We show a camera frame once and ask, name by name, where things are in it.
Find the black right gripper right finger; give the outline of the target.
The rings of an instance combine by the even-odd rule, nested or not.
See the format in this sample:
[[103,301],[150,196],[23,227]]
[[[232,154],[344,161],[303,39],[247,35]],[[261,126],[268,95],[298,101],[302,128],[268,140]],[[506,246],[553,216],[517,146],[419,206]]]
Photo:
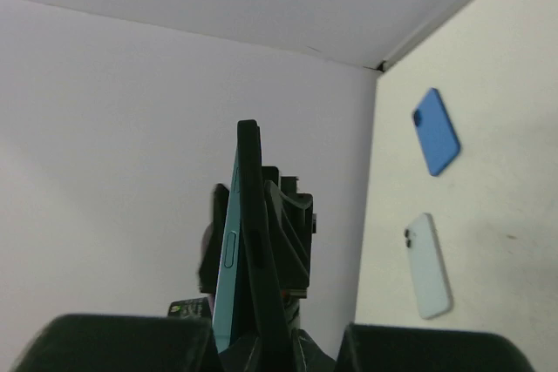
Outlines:
[[508,339],[491,333],[351,323],[336,371],[532,371]]

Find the black phone case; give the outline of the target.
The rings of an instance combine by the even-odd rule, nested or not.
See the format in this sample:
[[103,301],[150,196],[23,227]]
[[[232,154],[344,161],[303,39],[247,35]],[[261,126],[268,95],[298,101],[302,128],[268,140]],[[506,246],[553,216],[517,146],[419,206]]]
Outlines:
[[261,138],[256,121],[239,121],[237,139],[242,233],[260,344],[258,369],[289,371],[292,367],[292,350],[269,238],[262,180]]

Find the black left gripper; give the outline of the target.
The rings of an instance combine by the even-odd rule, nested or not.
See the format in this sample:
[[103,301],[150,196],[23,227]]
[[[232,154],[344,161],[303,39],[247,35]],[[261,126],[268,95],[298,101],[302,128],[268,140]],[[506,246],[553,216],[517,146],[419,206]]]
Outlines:
[[[313,195],[300,192],[298,177],[283,176],[275,166],[263,167],[262,176],[280,288],[304,298],[310,285],[311,245],[316,231]],[[228,198],[228,188],[217,184],[212,193],[212,219],[201,242],[198,278],[203,294],[216,290]]]

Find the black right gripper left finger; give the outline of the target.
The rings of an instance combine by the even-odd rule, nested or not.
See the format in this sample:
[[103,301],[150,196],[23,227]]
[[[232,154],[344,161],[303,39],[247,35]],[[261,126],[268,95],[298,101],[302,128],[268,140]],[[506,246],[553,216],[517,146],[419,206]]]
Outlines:
[[201,318],[60,315],[30,340],[14,371],[216,371]]

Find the black phone with blue back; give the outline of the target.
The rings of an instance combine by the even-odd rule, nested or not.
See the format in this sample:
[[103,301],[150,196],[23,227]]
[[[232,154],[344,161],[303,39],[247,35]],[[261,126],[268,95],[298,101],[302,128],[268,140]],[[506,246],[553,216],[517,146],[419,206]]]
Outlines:
[[437,177],[461,151],[459,138],[437,89],[431,88],[420,100],[412,112],[412,121],[427,170]]

